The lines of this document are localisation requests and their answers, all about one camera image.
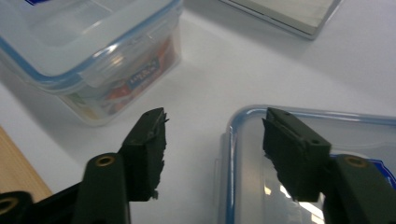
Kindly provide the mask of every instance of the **brass insert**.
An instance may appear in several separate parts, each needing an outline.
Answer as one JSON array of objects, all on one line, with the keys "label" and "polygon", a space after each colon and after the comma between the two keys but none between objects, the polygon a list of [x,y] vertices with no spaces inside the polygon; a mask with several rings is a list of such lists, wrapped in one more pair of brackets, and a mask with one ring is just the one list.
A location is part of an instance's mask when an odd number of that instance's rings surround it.
[{"label": "brass insert", "polygon": [[344,160],[346,160],[346,163],[349,165],[357,168],[364,168],[368,166],[367,161],[359,157],[347,156],[344,158]]},{"label": "brass insert", "polygon": [[11,211],[15,206],[17,206],[18,202],[18,198],[14,197],[0,200],[0,216]]},{"label": "brass insert", "polygon": [[115,161],[116,159],[114,158],[114,157],[112,157],[112,156],[103,156],[103,157],[101,157],[101,158],[98,158],[97,160],[96,160],[96,165],[97,166],[108,166],[108,165],[110,165],[111,163],[113,163],[114,161]]}]

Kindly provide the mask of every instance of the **plastic food container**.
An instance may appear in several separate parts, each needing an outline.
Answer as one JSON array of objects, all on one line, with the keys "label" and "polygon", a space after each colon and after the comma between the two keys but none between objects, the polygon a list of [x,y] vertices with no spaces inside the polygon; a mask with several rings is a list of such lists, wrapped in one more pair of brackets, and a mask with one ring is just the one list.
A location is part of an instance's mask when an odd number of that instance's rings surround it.
[{"label": "plastic food container", "polygon": [[[224,134],[218,162],[215,223],[324,223],[322,202],[293,202],[262,150],[266,106],[237,112]],[[371,160],[396,189],[396,118],[282,108],[332,144],[332,154]]]},{"label": "plastic food container", "polygon": [[0,0],[0,60],[91,125],[113,119],[179,60],[181,0],[31,3]]}]

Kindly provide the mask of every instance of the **wooden surface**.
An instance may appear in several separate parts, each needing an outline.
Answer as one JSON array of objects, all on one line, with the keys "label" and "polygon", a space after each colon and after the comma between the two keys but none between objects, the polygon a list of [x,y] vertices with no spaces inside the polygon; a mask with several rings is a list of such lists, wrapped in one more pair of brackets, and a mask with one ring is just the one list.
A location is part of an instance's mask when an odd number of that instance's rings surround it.
[{"label": "wooden surface", "polygon": [[0,193],[22,190],[35,202],[51,195],[50,189],[0,126]]}]

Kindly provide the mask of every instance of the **white table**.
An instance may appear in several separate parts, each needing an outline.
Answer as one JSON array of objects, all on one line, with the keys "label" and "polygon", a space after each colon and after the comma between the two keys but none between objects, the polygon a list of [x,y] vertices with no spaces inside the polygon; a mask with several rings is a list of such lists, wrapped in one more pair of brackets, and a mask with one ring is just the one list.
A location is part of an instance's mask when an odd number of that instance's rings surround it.
[{"label": "white table", "polygon": [[241,107],[396,116],[395,11],[393,0],[345,0],[309,41],[216,0],[185,0],[181,63],[107,126],[86,126],[3,65],[0,124],[57,192],[80,181],[87,160],[118,151],[141,114],[163,106],[160,198],[132,203],[133,222],[210,223],[220,136]]}]

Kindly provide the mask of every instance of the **container lid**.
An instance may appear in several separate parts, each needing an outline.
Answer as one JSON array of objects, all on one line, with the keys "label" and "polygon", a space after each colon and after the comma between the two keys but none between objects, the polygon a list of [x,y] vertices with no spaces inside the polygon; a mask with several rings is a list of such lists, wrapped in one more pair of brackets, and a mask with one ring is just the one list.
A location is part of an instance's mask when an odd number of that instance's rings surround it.
[{"label": "container lid", "polygon": [[[286,110],[332,144],[331,154],[370,160],[396,189],[396,118],[297,108]],[[297,203],[278,181],[264,156],[266,106],[250,106],[231,119],[222,153],[219,223],[323,223],[322,197]]]},{"label": "container lid", "polygon": [[76,83],[78,71],[179,2],[0,0],[0,48],[33,81]]}]

